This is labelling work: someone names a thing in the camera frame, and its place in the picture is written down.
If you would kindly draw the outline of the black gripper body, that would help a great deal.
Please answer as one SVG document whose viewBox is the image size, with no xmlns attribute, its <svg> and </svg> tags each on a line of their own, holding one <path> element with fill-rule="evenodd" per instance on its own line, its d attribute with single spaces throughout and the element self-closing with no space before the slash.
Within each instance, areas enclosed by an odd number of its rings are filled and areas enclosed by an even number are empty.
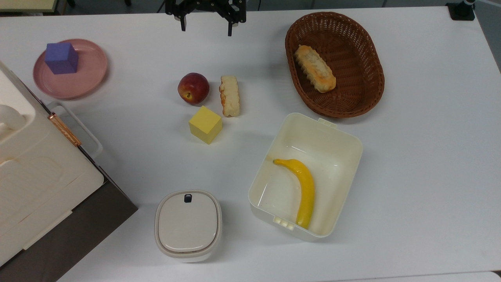
<svg viewBox="0 0 501 282">
<path fill-rule="evenodd" d="M 180 20 L 195 10 L 217 13 L 230 23 L 247 21 L 245 0 L 165 0 L 166 14 Z"/>
</svg>

